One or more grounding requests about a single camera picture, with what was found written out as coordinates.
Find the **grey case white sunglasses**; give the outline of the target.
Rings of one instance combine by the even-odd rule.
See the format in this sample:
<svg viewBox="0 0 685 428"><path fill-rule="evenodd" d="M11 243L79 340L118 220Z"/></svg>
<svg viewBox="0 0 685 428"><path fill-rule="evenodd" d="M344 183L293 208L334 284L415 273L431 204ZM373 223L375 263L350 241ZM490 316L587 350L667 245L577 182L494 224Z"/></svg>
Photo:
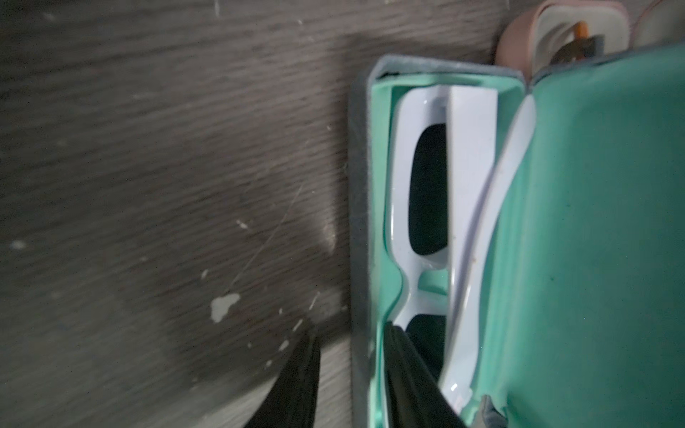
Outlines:
<svg viewBox="0 0 685 428"><path fill-rule="evenodd" d="M353 424L391 427L384 326L402 274L389 250L392 128L399 101L433 86L498 92L496 150L526 96L533 139L492 235L466 426L684 424L684 46L512 69L386 55L348 107ZM421 135L410 244L447 246L446 126ZM406 332L438 387L446 317Z"/></svg>

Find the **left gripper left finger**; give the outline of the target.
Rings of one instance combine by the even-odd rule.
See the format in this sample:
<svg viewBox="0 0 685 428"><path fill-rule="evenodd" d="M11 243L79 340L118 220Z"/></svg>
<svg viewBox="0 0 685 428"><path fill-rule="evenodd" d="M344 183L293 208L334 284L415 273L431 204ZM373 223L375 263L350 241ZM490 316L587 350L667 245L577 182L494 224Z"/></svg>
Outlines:
<svg viewBox="0 0 685 428"><path fill-rule="evenodd" d="M312 428L318 404L320 362L319 337L308 331L244 427Z"/></svg>

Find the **pink case brown glasses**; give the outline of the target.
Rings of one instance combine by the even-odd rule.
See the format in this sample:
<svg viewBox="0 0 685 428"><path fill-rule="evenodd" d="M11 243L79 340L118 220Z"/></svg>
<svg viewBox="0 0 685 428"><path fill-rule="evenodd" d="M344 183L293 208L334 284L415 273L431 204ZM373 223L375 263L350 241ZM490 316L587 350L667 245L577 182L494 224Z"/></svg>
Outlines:
<svg viewBox="0 0 685 428"><path fill-rule="evenodd" d="M506 26L494 63L530 80L552 64L683 39L683 1L654 1L634 24L617 1L544 1Z"/></svg>

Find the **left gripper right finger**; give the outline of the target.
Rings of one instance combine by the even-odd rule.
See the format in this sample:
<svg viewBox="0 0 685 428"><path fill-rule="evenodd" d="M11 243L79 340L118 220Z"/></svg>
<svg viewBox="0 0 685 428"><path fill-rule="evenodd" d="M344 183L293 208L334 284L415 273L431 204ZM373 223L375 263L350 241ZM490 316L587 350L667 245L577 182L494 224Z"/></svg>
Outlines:
<svg viewBox="0 0 685 428"><path fill-rule="evenodd" d="M385 394L391 427L460 427L457 416L404 330L384 326Z"/></svg>

